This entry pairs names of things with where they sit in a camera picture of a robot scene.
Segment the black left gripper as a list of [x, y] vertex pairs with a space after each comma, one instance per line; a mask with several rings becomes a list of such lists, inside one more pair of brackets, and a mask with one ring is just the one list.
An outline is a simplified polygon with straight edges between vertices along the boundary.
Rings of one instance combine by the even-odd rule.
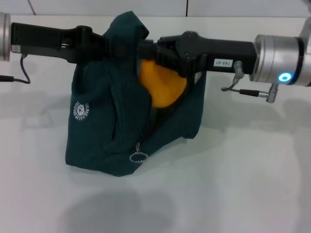
[[131, 43], [105, 39], [88, 26], [57, 29], [29, 24], [11, 24], [12, 52], [55, 57], [72, 64], [99, 61], [106, 58], [126, 58]]

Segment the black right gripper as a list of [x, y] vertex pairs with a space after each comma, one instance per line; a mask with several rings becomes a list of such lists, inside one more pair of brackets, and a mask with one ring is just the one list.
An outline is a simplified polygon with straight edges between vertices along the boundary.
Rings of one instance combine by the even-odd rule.
[[245, 74], [252, 74], [257, 54], [252, 42], [208, 39], [195, 32], [139, 42], [139, 57], [156, 59], [156, 64], [187, 77], [203, 71], [233, 73], [242, 62]]

